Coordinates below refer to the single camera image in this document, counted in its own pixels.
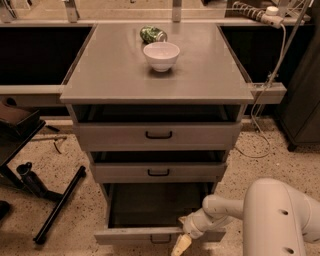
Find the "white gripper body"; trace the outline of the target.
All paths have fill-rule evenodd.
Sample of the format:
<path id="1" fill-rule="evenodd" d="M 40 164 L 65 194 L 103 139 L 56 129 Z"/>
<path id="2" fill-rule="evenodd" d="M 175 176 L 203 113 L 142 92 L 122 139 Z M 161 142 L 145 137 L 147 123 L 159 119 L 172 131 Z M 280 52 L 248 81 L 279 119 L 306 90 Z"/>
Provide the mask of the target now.
<path id="1" fill-rule="evenodd" d="M 198 239 L 207 231 L 214 230 L 217 227 L 217 221 L 220 215 L 209 215 L 203 209 L 189 214 L 183 224 L 183 231 L 192 239 Z"/>

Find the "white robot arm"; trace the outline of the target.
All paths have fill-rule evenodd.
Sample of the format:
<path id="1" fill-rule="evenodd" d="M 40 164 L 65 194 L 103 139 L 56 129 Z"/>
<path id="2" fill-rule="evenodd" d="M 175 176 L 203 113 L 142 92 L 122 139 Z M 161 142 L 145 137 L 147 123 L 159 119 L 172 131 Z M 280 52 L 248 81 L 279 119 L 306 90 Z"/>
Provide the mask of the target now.
<path id="1" fill-rule="evenodd" d="M 194 239 L 240 219 L 243 256 L 306 256 L 305 243 L 320 241 L 320 202 L 281 181 L 254 181 L 242 200 L 206 196 L 202 207 L 180 219 L 171 256 L 181 256 Z"/>

